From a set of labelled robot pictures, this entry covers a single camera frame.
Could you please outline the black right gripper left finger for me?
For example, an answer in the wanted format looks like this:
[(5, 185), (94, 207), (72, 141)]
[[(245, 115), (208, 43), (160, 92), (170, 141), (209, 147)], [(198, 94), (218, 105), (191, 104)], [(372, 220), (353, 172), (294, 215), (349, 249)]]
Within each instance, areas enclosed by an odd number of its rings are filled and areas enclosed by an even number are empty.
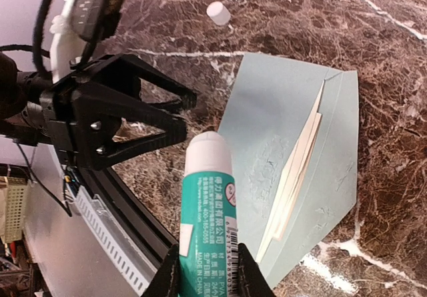
[(174, 244), (165, 256), (143, 297), (178, 297), (180, 285), (179, 245)]

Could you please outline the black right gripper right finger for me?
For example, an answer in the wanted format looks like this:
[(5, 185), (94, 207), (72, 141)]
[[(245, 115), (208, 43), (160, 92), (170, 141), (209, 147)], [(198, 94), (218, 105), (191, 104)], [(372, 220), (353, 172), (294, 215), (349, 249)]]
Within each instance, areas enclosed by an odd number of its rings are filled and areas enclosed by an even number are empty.
[(275, 297), (247, 246), (238, 244), (238, 294), (240, 297)]

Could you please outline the spare gray paper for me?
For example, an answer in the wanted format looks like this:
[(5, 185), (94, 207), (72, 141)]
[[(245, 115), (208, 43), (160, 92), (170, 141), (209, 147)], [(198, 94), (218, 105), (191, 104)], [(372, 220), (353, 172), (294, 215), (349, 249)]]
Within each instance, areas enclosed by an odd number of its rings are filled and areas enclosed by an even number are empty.
[(257, 263), (263, 260), (272, 240), (279, 241), (283, 238), (288, 225), (316, 142), (322, 118), (318, 108), (323, 90), (324, 86), (321, 85), (307, 121), (282, 170), (267, 226), (256, 254)]

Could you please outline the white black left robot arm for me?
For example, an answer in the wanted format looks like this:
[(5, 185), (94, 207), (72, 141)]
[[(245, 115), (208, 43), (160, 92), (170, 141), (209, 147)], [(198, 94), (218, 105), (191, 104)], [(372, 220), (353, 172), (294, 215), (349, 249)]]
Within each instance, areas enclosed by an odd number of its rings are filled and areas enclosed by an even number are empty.
[(186, 139), (179, 113), (197, 95), (139, 57), (104, 55), (124, 0), (66, 0), (42, 48), (52, 0), (42, 0), (32, 45), (1, 48), (1, 133), (16, 143), (51, 144), (64, 165), (103, 170)]

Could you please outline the light blue paper envelope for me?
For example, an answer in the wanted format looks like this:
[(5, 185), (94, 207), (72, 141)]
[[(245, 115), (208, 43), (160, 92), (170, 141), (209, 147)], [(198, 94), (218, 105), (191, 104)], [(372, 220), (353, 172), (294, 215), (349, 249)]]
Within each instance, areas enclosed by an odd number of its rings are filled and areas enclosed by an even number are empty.
[[(320, 116), (311, 154), (278, 237), (264, 241), (285, 165), (311, 113)], [(244, 55), (220, 134), (232, 151), (239, 239), (275, 287), (356, 203), (359, 91), (357, 71), (261, 53)]]

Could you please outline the white green glue stick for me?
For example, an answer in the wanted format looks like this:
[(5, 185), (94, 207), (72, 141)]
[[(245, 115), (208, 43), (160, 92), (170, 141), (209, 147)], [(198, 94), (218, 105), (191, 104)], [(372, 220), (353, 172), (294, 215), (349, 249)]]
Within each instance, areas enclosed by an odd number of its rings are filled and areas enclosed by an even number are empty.
[(238, 295), (238, 226), (231, 152), (207, 131), (185, 153), (179, 232), (180, 296)]

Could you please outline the small white glue cap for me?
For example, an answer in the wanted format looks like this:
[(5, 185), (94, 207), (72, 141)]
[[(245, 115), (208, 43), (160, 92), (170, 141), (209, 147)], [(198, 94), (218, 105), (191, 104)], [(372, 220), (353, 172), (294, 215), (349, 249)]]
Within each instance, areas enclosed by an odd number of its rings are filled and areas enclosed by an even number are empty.
[(206, 9), (207, 16), (219, 26), (226, 25), (231, 19), (231, 14), (227, 7), (220, 1), (210, 3)]

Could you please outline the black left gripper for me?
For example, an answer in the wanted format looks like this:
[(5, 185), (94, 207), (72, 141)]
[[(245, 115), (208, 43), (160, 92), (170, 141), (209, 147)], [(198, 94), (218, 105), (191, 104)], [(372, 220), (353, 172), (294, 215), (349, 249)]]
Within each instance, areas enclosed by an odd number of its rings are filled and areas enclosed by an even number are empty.
[[(176, 96), (142, 100), (144, 80)], [(79, 88), (95, 82), (108, 88)], [(181, 112), (197, 94), (133, 54), (104, 55), (46, 88), (40, 96), (45, 127), (59, 161), (104, 170), (183, 142)]]

